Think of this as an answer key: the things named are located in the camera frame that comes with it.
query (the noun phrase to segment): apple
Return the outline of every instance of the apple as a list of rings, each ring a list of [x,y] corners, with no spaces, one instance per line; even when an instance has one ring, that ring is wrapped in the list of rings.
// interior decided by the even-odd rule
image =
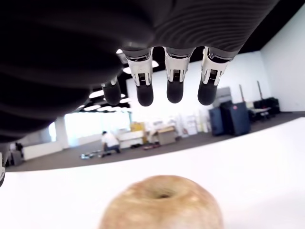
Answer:
[[[179,176],[135,183],[107,207],[99,229],[223,229],[214,197]]]

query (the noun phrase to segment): black ceiling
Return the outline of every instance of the black ceiling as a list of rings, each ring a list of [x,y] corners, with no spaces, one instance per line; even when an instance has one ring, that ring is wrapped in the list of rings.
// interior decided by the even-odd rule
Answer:
[[[277,32],[293,17],[293,15],[304,4],[304,0],[281,0],[274,7],[274,9],[267,15],[262,23],[256,28],[256,30],[249,37],[247,42],[241,48],[239,53],[254,52],[260,50],[268,41],[274,37]],[[191,56],[191,62],[202,60],[203,47],[197,47]],[[153,69],[153,72],[165,70],[164,62],[164,49],[163,47],[155,47],[153,50],[153,59],[158,62],[159,66]],[[119,76],[119,83],[121,87],[121,93],[128,97],[126,80],[131,79],[130,74],[124,72]],[[97,85],[93,91],[101,90]],[[103,96],[89,99],[85,107],[92,106],[96,103],[103,101]],[[101,104],[101,107],[109,106],[109,104]],[[120,107],[129,107],[128,103],[118,104]]]

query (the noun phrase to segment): white table surface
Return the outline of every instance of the white table surface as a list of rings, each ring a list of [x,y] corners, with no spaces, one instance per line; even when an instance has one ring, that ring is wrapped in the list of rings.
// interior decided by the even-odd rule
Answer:
[[[160,174],[187,177],[209,190],[226,229],[304,229],[305,118],[159,156],[7,173],[0,228],[96,229],[114,196]]]

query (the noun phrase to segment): white shirt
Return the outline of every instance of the white shirt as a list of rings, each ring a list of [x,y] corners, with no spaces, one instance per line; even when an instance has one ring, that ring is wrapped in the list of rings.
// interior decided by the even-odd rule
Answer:
[[[107,147],[116,146],[120,144],[116,137],[111,133],[105,133],[102,136],[102,142],[107,144]]]

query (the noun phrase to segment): gray carpet floor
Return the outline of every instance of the gray carpet floor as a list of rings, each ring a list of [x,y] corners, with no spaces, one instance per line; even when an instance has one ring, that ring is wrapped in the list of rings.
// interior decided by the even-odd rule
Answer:
[[[260,131],[275,125],[279,125],[285,122],[292,121],[299,117],[305,117],[305,113],[281,113],[275,118],[267,120],[265,122],[256,122],[252,124],[251,132]],[[20,166],[9,167],[7,171],[34,171],[34,170],[46,170],[57,168],[70,168],[80,167],[96,164],[111,163],[117,161],[130,160],[146,156],[154,156],[159,154],[166,154],[178,150],[188,149],[197,146],[203,146],[206,144],[223,141],[229,138],[233,138],[230,135],[223,135],[214,137],[210,133],[200,133],[190,136],[188,138],[182,138],[178,142],[170,145],[165,145],[159,148],[151,150],[143,150],[142,147],[136,149],[124,149],[120,154],[113,154],[104,158],[94,157],[88,160],[81,160],[80,154],[91,152],[102,147],[101,142],[93,142],[83,146],[70,148],[58,153],[38,157],[29,161],[26,161]]]

